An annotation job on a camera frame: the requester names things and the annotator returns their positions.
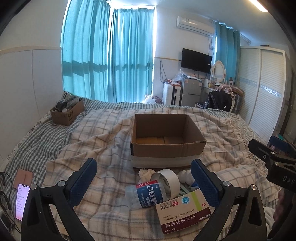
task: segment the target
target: bed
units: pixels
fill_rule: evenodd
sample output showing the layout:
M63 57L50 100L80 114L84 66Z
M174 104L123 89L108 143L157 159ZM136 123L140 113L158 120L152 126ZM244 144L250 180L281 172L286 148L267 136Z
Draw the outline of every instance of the bed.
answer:
M262 141L238 114L221 110L160 104L106 103L84 99L85 112L70 126L54 124L44 116L14 148L3 169L14 179L18 168L32 171L33 183L55 185L78 170L84 160L95 158L98 172L75 211L95 240L193 240L205 221L190 228L163 235L154 207L130 211L124 188L139 177L130 164L130 123L136 113L186 113L207 140L200 159L221 180L234 186L255 184L265 207L275 208L279 188L266 180L264 163L252 155L247 144ZM10 187L4 187L8 193ZM12 193L15 207L16 190ZM225 237L234 218L234 207L220 238ZM67 235L55 208L60 232Z

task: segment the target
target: air conditioner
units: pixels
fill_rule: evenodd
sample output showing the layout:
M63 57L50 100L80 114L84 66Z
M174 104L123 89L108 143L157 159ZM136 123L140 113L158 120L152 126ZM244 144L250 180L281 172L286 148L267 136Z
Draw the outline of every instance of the air conditioner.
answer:
M207 36L213 37L215 29L205 23L200 23L198 21L177 17L177 28L189 30L195 33L205 34Z

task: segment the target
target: bottle label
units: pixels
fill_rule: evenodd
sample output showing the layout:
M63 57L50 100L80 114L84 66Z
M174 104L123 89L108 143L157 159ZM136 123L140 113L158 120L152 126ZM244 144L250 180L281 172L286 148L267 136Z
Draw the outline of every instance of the bottle label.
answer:
M157 180L136 185L142 207L150 207L163 202L163 196Z

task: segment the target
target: ceiling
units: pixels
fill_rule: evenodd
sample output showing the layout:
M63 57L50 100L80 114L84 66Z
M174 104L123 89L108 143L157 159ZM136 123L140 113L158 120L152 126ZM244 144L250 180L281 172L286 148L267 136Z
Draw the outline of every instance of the ceiling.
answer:
M261 12L249 0L112 0L112 3L181 9L219 20L239 30L252 42L283 45L289 43L271 14Z

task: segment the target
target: screw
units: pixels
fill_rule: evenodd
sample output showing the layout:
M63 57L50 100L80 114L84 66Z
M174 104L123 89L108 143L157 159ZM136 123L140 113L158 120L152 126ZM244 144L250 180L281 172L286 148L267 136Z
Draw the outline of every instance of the screw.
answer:
M37 188L37 185L36 184L33 184L32 186L31 186L31 189L32 190L35 190Z
M223 185L226 186L226 187L230 187L231 183L229 181L224 181Z
M59 187L63 187L63 186L65 186L65 184L66 184L65 181L59 181L59 182L57 183L57 185L58 185Z
M256 185L251 185L251 189L253 189L254 191L256 191L257 190L257 186Z

